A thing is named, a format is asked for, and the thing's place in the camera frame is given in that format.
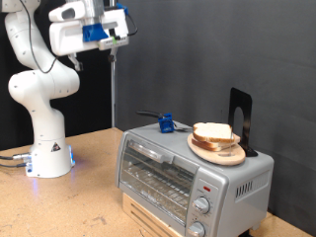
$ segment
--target wooden table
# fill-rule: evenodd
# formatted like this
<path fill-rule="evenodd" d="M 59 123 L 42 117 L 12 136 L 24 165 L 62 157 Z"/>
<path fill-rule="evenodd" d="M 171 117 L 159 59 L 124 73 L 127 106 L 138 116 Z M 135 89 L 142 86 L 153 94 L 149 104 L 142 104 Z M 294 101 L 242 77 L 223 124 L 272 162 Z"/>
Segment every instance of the wooden table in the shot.
<path fill-rule="evenodd" d="M 150 236 L 121 208 L 122 195 L 115 186 L 121 135 L 111 128 L 68 137 L 76 166 L 59 178 L 28 178 L 24 168 L 0 167 L 0 236 Z M 20 147 L 0 155 L 28 150 Z M 252 235 L 310 236 L 269 213 Z"/>

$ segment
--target cable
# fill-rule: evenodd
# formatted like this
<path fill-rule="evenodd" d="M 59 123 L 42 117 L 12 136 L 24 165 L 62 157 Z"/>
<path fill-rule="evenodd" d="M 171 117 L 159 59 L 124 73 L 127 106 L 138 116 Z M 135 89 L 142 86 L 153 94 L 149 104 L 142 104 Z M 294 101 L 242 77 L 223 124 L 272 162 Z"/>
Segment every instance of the cable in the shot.
<path fill-rule="evenodd" d="M 26 167 L 27 166 L 27 163 L 21 163 L 19 165 L 16 165 L 16 166 L 7 166 L 7 165 L 2 165 L 0 164 L 1 167 L 7 167 L 7 168 L 20 168 L 20 167 Z"/>
<path fill-rule="evenodd" d="M 137 27 L 136 23 L 132 20 L 132 18 L 130 17 L 130 15 L 128 14 L 127 16 L 129 17 L 130 21 L 132 22 L 132 24 L 133 24 L 134 27 L 135 27 L 135 31 L 134 31 L 133 33 L 128 33 L 128 35 L 127 35 L 128 37 L 131 37 L 131 36 L 136 35 L 136 33 L 138 32 L 138 27 Z"/>
<path fill-rule="evenodd" d="M 13 157 L 9 157 L 9 156 L 0 156 L 1 160 L 13 160 Z"/>
<path fill-rule="evenodd" d="M 21 4 L 22 4 L 22 6 L 24 7 L 24 9 L 26 10 L 26 12 L 27 12 L 27 14 L 28 14 L 28 18 L 29 18 L 30 47 L 31 47 L 31 52 L 32 52 L 33 59 L 34 59 L 34 61 L 36 62 L 37 67 L 39 68 L 39 71 L 41 71 L 41 72 L 44 73 L 44 74 L 47 74 L 48 72 L 51 71 L 53 65 L 55 64 L 56 60 L 58 59 L 58 56 L 55 57 L 55 59 L 54 59 L 53 62 L 51 63 L 50 68 L 48 69 L 48 71 L 43 71 L 43 70 L 40 68 L 39 63 L 38 63 L 38 61 L 37 61 L 37 59 L 36 59 L 36 56 L 35 56 L 35 54 L 34 54 L 34 51 L 33 51 L 30 13 L 29 13 L 29 11 L 28 11 L 26 5 L 24 5 L 23 1 L 20 0 L 20 2 L 21 2 Z"/>

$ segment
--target toaster oven handle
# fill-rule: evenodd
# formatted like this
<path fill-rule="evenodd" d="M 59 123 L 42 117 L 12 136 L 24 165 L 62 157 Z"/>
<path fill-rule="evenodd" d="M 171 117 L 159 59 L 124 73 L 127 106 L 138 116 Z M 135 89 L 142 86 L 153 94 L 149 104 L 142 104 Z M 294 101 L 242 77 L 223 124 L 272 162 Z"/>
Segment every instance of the toaster oven handle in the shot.
<path fill-rule="evenodd" d="M 138 144 L 137 142 L 135 142 L 133 140 L 130 140 L 128 142 L 128 146 L 131 149 L 139 152 L 140 154 L 142 154 L 142 155 L 144 155 L 144 156 L 146 156 L 146 157 L 148 157 L 148 158 L 150 158 L 158 163 L 166 162 L 166 163 L 172 164 L 173 157 L 159 154 L 158 152 L 150 150 L 150 149 L 144 147 L 143 145 Z"/>

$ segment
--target bread slice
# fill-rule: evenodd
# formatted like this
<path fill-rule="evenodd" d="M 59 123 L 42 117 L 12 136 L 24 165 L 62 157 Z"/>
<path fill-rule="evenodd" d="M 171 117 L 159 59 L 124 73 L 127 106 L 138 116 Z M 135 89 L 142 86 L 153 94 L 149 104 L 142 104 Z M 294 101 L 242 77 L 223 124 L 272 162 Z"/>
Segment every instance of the bread slice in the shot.
<path fill-rule="evenodd" d="M 198 141 L 234 142 L 234 137 L 231 137 L 231 126 L 215 122 L 196 123 L 194 125 L 194 138 Z"/>
<path fill-rule="evenodd" d="M 223 142 L 208 142 L 208 141 L 198 141 L 194 137 L 192 138 L 192 144 L 198 146 L 199 148 L 203 148 L 209 151 L 221 151 L 227 149 L 233 145 L 236 145 L 240 142 L 240 136 L 234 135 L 234 142 L 232 143 L 223 143 Z"/>

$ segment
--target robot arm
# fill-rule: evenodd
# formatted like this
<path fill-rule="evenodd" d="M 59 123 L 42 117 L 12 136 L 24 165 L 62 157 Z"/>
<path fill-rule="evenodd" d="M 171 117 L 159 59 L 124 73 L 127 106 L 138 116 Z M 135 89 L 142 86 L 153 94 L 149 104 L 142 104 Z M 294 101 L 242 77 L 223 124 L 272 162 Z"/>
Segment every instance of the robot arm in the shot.
<path fill-rule="evenodd" d="M 38 0 L 24 1 L 24 6 L 20 0 L 3 0 L 2 12 L 9 12 L 5 26 L 18 60 L 33 69 L 12 76 L 9 82 L 12 98 L 29 111 L 34 128 L 35 143 L 30 149 L 27 175 L 51 178 L 69 172 L 72 162 L 65 143 L 64 117 L 49 101 L 77 92 L 79 77 L 55 60 L 46 47 L 34 21 L 39 4 Z"/>
<path fill-rule="evenodd" d="M 67 0 L 49 17 L 52 51 L 67 55 L 80 70 L 76 52 L 128 44 L 127 9 L 121 5 L 105 10 L 103 0 Z M 72 154 L 65 142 L 64 117 L 49 101 L 69 96 L 79 89 L 77 73 L 60 63 L 47 49 L 34 21 L 40 0 L 2 0 L 1 11 L 9 13 L 5 26 L 18 60 L 33 70 L 12 76 L 9 92 L 30 113 L 35 143 L 28 154 L 29 177 L 53 178 L 68 173 Z"/>

